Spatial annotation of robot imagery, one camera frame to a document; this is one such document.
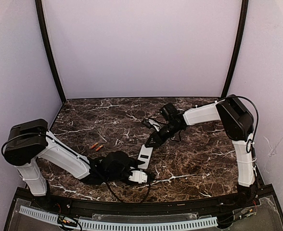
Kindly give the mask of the white remote control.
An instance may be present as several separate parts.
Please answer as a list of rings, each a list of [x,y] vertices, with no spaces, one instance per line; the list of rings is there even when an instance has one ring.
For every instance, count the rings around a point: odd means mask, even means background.
[[[138,166],[139,169],[146,170],[148,168],[153,149],[154,148],[146,148],[145,145],[141,146],[141,150],[140,150],[140,153],[139,153],[137,160],[143,161],[144,164],[139,165]]]

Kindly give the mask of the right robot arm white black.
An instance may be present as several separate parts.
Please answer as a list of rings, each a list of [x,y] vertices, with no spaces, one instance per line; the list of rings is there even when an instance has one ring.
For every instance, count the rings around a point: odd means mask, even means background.
[[[161,125],[153,118],[142,121],[147,128],[154,129],[147,142],[142,146],[142,150],[150,152],[152,148],[161,146],[188,126],[221,121],[226,135],[231,139],[235,148],[238,184],[243,187],[250,187],[257,178],[253,145],[258,120],[254,119],[241,99],[241,96],[229,95],[218,101],[195,106],[185,111],[176,109],[172,103],[164,105],[160,109],[160,113],[166,120],[165,124]]]

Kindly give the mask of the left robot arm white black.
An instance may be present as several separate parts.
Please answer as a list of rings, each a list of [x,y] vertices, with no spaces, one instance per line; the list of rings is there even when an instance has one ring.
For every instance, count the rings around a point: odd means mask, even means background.
[[[48,130],[44,119],[15,125],[2,145],[4,159],[16,167],[34,196],[45,196],[48,183],[36,163],[42,158],[70,173],[87,185],[119,180],[124,183],[146,183],[147,174],[138,169],[139,161],[125,152],[111,152],[105,157],[90,158],[75,152]]]

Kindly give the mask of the right black frame post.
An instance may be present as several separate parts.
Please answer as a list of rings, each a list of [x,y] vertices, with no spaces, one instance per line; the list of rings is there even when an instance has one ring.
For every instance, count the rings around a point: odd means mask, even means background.
[[[226,75],[225,83],[224,83],[222,93],[220,96],[221,99],[225,98],[228,94],[228,91],[229,91],[229,88],[232,82],[232,77],[233,77],[233,74],[236,68],[237,59],[238,59],[238,55],[240,52],[241,43],[242,43],[243,34],[244,34],[244,28],[245,28],[247,11],[248,11],[248,4],[249,4],[249,0],[242,0],[234,48],[232,51],[231,61],[230,61],[227,75]]]

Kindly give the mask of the black front rail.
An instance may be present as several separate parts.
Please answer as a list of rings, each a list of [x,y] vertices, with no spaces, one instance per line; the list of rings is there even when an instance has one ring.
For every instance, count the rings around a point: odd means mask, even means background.
[[[161,203],[102,202],[57,195],[52,195],[51,199],[61,205],[62,212],[73,216],[91,216],[93,214],[155,216],[181,213],[221,216],[241,208],[231,202],[224,203],[220,197]]]

